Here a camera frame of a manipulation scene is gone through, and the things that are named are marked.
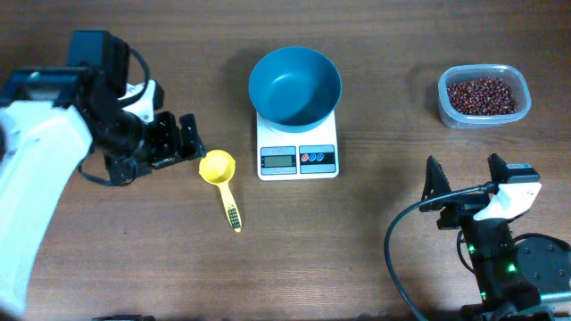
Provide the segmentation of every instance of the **measuring spoon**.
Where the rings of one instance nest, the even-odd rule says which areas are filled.
[[[227,152],[215,150],[208,152],[206,157],[200,160],[198,173],[206,182],[220,189],[228,222],[235,231],[240,232],[242,231],[242,219],[240,219],[236,201],[228,186],[235,170],[236,161],[232,156]]]

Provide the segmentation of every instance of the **digital kitchen scale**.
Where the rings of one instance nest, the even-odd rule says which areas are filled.
[[[301,133],[275,129],[258,114],[258,177],[265,181],[333,178],[339,174],[335,112]]]

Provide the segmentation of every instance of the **teal bowl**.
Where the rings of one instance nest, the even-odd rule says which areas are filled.
[[[315,128],[341,99],[341,76],[322,53],[300,46],[263,57],[250,75],[250,100],[268,122],[287,132]]]

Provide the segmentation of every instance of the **adzuki bean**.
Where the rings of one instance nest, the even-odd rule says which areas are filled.
[[[489,116],[516,112],[511,88],[501,79],[481,78],[446,87],[452,107],[464,115]]]

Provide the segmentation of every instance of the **plastic container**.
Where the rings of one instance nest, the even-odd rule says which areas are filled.
[[[499,78],[511,88],[516,100],[516,112],[510,115],[474,116],[457,112],[450,104],[446,86],[480,78]],[[452,67],[438,81],[438,111],[443,124],[449,128],[492,128],[518,121],[532,107],[532,98],[524,76],[515,68],[500,64],[478,64]]]

